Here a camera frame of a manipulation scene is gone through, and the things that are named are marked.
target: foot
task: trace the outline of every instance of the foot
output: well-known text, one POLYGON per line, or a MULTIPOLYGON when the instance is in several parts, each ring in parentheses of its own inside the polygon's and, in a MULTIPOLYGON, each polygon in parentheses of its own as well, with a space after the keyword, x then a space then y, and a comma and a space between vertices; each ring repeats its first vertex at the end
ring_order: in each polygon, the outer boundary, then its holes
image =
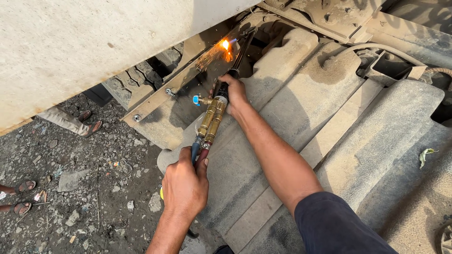
POLYGON ((78 119, 80 122, 84 122, 84 121, 86 121, 86 119, 88 119, 90 116, 91 116, 91 111, 86 110, 86 111, 84 111, 81 115, 77 116, 77 119, 78 119))
POLYGON ((82 137, 89 137, 92 134, 94 134, 95 132, 97 132, 98 130, 100 130, 102 127, 102 121, 97 121, 94 124, 90 124, 88 126, 88 133, 86 133, 85 135, 83 135, 82 137))
POLYGON ((16 192, 16 190, 11 187, 10 190, 8 191, 9 194, 11 195, 17 195, 21 192, 27 191, 27 190, 31 190, 36 186, 36 183, 34 181, 26 181, 23 182, 19 185, 19 192, 16 192))
POLYGON ((30 202, 19 203, 14 206, 14 213, 15 214, 24 214, 29 209, 30 209, 30 202))

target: sandal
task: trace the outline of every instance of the sandal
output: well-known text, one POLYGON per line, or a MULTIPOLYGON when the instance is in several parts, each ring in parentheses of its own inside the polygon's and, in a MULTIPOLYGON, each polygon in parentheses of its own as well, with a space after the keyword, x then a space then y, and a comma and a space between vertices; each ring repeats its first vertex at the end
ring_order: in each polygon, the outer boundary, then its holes
POLYGON ((91 110, 84 111, 81 115, 77 116, 80 122, 86 121, 92 115, 91 110))
POLYGON ((88 133, 85 134, 85 135, 83 135, 82 138, 87 138, 87 137, 93 135, 94 133, 100 131, 100 129, 102 129, 102 121, 97 121, 97 122, 91 124, 91 126, 89 127, 89 130, 88 130, 88 133), (93 131, 93 130, 94 130, 94 127, 96 126, 96 124, 97 124, 98 122, 100 123, 99 128, 97 128, 97 130, 93 131))
POLYGON ((35 181, 25 181, 23 183, 19 183, 18 185, 16 185, 16 187, 14 188, 14 191, 16 192, 16 194, 22 193, 22 192, 26 192, 29 190, 32 190, 36 187, 36 182, 35 181), (33 183, 33 188, 29 189, 29 186, 27 185, 27 182, 32 182, 33 183))
POLYGON ((25 213, 30 211, 30 208, 31 208, 31 203, 30 202, 17 203, 17 204, 11 205, 11 207, 9 208, 9 212, 10 213, 14 213, 14 214, 24 215, 25 213), (24 207, 27 207, 28 209, 25 210, 24 212, 20 212, 20 210, 22 208, 24 208, 24 207))

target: red hose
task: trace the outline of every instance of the red hose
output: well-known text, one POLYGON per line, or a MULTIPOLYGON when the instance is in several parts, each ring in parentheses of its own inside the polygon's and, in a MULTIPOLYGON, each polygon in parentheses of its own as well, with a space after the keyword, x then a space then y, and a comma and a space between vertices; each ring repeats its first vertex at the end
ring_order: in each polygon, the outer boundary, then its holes
POLYGON ((208 149, 205 149, 205 148, 201 149, 201 154, 199 155, 198 160, 195 163, 195 169, 199 166, 199 164, 201 163, 201 161, 203 159, 207 158, 208 154, 209 154, 209 150, 208 149))

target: dark sleeve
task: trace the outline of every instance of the dark sleeve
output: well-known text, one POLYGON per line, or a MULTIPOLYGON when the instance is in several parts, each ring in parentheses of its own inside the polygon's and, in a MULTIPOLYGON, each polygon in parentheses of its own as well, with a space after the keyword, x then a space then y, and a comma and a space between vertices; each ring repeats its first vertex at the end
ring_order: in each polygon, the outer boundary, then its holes
POLYGON ((308 254, 397 253, 343 199, 329 192, 301 200, 295 221, 308 254))

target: trouser leg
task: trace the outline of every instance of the trouser leg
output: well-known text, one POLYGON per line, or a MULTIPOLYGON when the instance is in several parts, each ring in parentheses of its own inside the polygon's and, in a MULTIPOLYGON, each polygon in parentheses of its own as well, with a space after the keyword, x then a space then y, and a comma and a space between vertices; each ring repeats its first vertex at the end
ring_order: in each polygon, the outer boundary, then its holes
POLYGON ((38 116, 79 135, 85 135, 89 130, 87 125, 67 112, 60 104, 39 113, 38 116))

